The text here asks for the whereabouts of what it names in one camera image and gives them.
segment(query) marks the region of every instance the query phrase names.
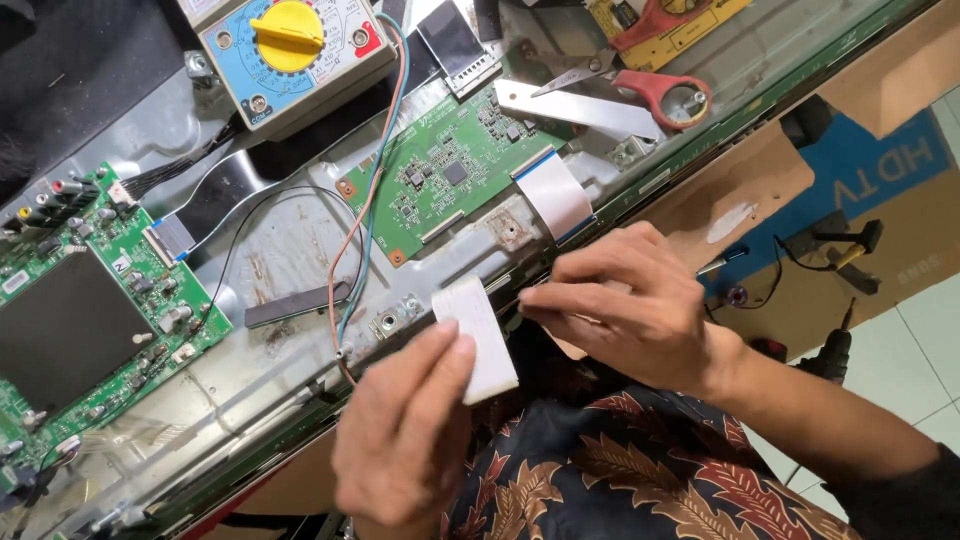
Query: scissors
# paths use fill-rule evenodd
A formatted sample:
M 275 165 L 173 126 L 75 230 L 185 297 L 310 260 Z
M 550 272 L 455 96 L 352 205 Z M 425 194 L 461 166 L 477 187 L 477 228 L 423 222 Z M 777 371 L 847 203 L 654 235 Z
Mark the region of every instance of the scissors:
M 703 81 L 613 67 L 616 51 L 604 49 L 588 57 L 528 53 L 527 59 L 566 69 L 563 75 L 541 86 L 531 98 L 575 85 L 593 77 L 636 92 L 663 128 L 685 130 L 704 121 L 713 103 L 713 93 Z

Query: black cloth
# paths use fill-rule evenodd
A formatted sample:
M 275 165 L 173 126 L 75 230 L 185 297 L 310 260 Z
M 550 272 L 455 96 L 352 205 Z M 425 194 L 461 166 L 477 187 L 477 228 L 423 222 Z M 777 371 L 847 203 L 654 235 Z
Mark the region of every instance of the black cloth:
M 442 538 L 960 537 L 960 459 L 946 448 L 913 475 L 832 489 L 848 525 L 783 486 L 730 415 L 569 360 L 536 325 L 515 333 L 520 388 L 474 411 Z

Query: rusty metal surface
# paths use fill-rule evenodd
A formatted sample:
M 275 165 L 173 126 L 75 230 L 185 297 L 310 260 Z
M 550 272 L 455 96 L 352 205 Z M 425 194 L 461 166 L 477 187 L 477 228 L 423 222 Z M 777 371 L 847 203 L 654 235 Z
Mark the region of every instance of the rusty metal surface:
M 408 27 L 437 3 L 414 0 Z M 471 20 L 472 2 L 457 3 Z M 749 107 L 752 96 L 808 56 L 817 43 L 840 35 L 881 3 L 777 0 L 752 5 L 667 67 L 667 71 L 688 72 L 708 82 L 716 111 L 697 129 L 661 145 L 654 156 L 683 147 L 726 115 Z M 557 52 L 573 55 L 591 54 L 603 46 L 603 35 L 579 8 L 544 10 L 534 17 L 504 4 L 502 15 L 506 43 L 527 37 L 543 50 L 555 50 L 553 45 L 560 44 L 562 50 Z M 499 56 L 501 43 L 493 43 L 492 51 Z M 418 90 L 405 100 L 398 128 L 416 121 L 446 94 L 441 81 Z M 102 160 L 110 161 L 121 176 L 136 174 L 210 138 L 228 114 L 228 98 L 195 94 L 181 71 L 51 175 L 92 170 Z M 287 184 L 335 187 L 336 180 L 372 153 L 381 130 L 382 119 L 361 128 Z M 590 131 L 570 145 L 564 161 L 594 205 L 610 199 L 651 166 L 644 159 L 623 172 L 617 170 L 607 153 L 621 139 Z M 233 148 L 252 142 L 236 141 Z M 144 201 L 146 208 L 160 216 L 178 207 L 203 172 L 229 150 L 155 189 Z M 229 222 L 189 260 L 211 292 L 238 223 Z M 321 380 L 326 388 L 342 384 L 325 316 L 306 314 L 251 331 L 242 328 L 242 320 L 246 307 L 324 285 L 328 264 L 351 223 L 352 216 L 340 203 L 313 190 L 284 193 L 264 205 L 242 232 L 227 268 L 225 292 L 218 299 L 238 330 L 123 417 L 131 426 L 170 426 L 179 434 L 176 440 L 166 445 L 107 445 L 86 454 L 75 463 L 74 474 L 58 475 L 51 486 L 55 496 L 36 508 L 23 537 L 38 537 L 65 515 L 69 517 L 63 525 L 69 529 L 113 508 L 119 508 L 125 522 L 135 523 L 159 494 L 198 477 L 270 427 L 285 422 L 311 396 L 312 383 Z M 432 292 L 467 273 L 488 281 L 521 263 L 537 270 L 549 241 L 545 226 L 512 186 L 399 268 L 373 249 L 367 290 L 346 332 L 346 341 L 353 347 L 351 361 L 375 357 L 382 350 L 383 343 L 371 326 L 375 314 L 382 317 L 393 309 L 391 313 L 406 324 L 429 313 Z M 338 280 L 352 280 L 358 248 L 355 240 L 338 266 Z M 411 299 L 420 310 L 408 307 Z M 86 489 L 78 490 L 78 485 Z

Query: integrated circuit chip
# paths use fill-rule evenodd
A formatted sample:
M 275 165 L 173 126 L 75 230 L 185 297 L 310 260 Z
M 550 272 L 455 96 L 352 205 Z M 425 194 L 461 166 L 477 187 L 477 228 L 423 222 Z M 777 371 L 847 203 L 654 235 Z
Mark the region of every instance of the integrated circuit chip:
M 456 185 L 466 180 L 469 174 L 462 163 L 454 161 L 444 168 L 444 176 L 446 181 L 450 182 L 450 185 Z
M 79 249 L 0 307 L 0 375 L 53 415 L 123 366 L 154 332 L 93 251 Z

